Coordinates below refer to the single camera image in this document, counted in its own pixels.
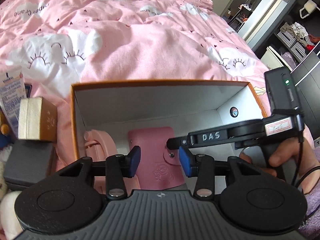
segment purple fleece sleeve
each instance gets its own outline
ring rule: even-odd
[[[320,147],[315,149],[315,154],[318,160],[320,160]],[[310,218],[307,219],[306,223],[299,228],[300,233],[302,233],[308,239],[315,239],[320,235],[320,180],[312,189],[309,194],[306,194],[306,199],[308,202],[308,209],[307,209],[307,218],[311,215]]]

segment cardboard box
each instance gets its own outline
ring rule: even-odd
[[[230,123],[266,117],[252,85],[247,82],[156,80],[73,84],[72,127],[75,160],[85,156],[84,132],[104,130],[118,153],[129,152],[129,130],[146,127],[173,128],[175,136]],[[238,110],[232,117],[231,108]],[[233,144],[192,149],[215,160],[239,155]],[[186,178],[193,192],[196,178]],[[216,177],[216,194],[226,187]]]

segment pink duvet cover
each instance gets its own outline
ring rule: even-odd
[[[270,114],[268,69],[211,0],[6,0],[0,70],[21,65],[58,106],[59,162],[74,161],[70,84],[125,79],[249,81]]]

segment white label sticker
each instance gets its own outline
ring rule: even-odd
[[[268,123],[265,126],[267,136],[292,129],[291,117]]]

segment black cable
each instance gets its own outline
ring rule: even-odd
[[[313,173],[314,171],[317,171],[317,170],[320,170],[320,166],[316,166],[316,167],[312,168],[311,170],[307,171],[307,173],[304,174],[304,175],[302,176],[302,178],[297,182],[296,187],[299,187],[300,184],[301,184],[301,182],[302,182],[307,176],[309,176],[311,173]]]
[[[298,161],[297,161],[297,167],[296,167],[296,171],[294,172],[294,176],[291,182],[291,185],[294,186],[298,173],[299,173],[299,169],[300,169],[300,165],[301,165],[301,160],[302,160],[302,153],[303,153],[303,137],[302,140],[299,140],[300,142],[300,147],[299,147],[299,155],[298,155]]]

